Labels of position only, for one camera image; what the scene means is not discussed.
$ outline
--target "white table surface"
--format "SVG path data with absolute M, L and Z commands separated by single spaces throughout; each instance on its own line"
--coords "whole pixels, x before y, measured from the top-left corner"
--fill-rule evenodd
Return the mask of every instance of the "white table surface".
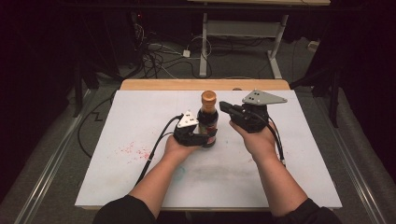
M 118 91 L 76 206 L 97 209 L 134 186 L 159 134 L 174 116 L 201 107 L 203 91 Z M 279 129 L 287 169 L 319 206 L 342 207 L 294 91 L 267 91 L 288 99 L 268 105 Z M 218 101 L 241 105 L 250 91 L 216 91 Z M 192 153 L 174 173 L 163 210 L 265 210 L 267 199 L 242 138 L 219 110 L 217 143 Z M 175 129 L 177 121 L 168 128 Z M 156 149 L 153 167 L 163 154 Z

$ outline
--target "brown bottle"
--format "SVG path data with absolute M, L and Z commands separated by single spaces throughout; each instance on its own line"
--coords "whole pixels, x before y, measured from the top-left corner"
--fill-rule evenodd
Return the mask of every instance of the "brown bottle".
M 202 107 L 198 112 L 199 133 L 212 134 L 218 126 L 219 113 L 215 108 L 216 94 L 213 91 L 204 91 L 201 95 Z M 212 147 L 216 143 L 216 136 L 209 137 L 203 147 Z

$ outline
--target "black sleeve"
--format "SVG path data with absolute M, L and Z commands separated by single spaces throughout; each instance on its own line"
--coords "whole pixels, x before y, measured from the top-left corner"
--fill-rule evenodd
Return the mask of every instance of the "black sleeve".
M 116 201 L 107 203 L 98 211 L 93 219 L 93 224 L 105 223 L 152 224 L 156 221 L 144 202 L 126 195 Z
M 307 199 L 296 210 L 284 217 L 274 217 L 276 224 L 340 224 L 341 221 L 329 208 L 319 207 Z

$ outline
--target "floor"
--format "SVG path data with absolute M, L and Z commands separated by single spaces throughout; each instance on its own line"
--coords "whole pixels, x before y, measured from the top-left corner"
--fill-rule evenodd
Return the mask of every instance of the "floor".
M 272 43 L 271 39 L 213 39 L 212 54 L 208 58 L 209 78 L 273 78 L 265 57 L 265 51 Z M 302 38 L 281 44 L 276 60 L 282 77 L 289 83 L 304 76 L 314 57 L 314 53 L 306 48 L 308 43 Z M 131 78 L 195 78 L 198 75 L 197 60 L 179 59 L 178 54 L 185 46 L 156 42 L 150 48 L 151 56 L 160 66 L 154 69 L 147 57 L 145 69 Z M 194 46 L 191 50 L 191 58 L 199 57 Z M 120 72 L 126 75 L 133 69 L 124 65 Z M 42 137 L 3 200 L 0 223 L 92 222 L 96 211 L 77 208 L 74 202 L 90 164 L 90 158 L 85 154 L 94 152 L 111 107 L 105 100 L 120 87 L 120 83 L 103 74 L 98 74 L 98 80 L 98 90 L 85 89 L 84 107 L 77 118 L 73 118 L 75 99 L 73 92 L 70 93 L 69 107 Z M 334 129 L 327 118 L 326 97 L 314 98 L 309 87 L 298 88 L 296 92 L 343 204 L 343 208 L 334 211 L 335 214 L 343 223 L 390 223 L 396 218 L 394 182 L 371 149 L 342 90 L 337 113 L 338 129 Z M 162 212 L 159 223 L 190 223 L 189 216 L 194 217 L 194 223 L 268 223 L 271 219 L 265 213 L 186 215 Z

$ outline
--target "desk leg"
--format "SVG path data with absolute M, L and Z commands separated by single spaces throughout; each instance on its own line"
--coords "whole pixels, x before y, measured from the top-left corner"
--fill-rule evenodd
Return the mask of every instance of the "desk leg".
M 206 37 L 207 37 L 207 13 L 204 13 L 204 19 L 202 22 L 202 49 L 201 49 L 201 61 L 199 65 L 199 77 L 206 77 Z
M 282 35 L 283 32 L 285 31 L 286 28 L 286 22 L 288 21 L 289 15 L 283 15 L 282 17 L 282 22 L 279 24 L 279 28 L 277 29 L 276 32 L 276 39 L 275 39 L 275 44 L 273 50 L 268 50 L 268 60 L 270 61 L 271 68 L 274 74 L 274 78 L 282 78 L 280 75 L 280 70 L 279 66 L 277 65 L 276 62 L 276 53 L 277 50 L 279 49 L 280 41 L 282 40 Z

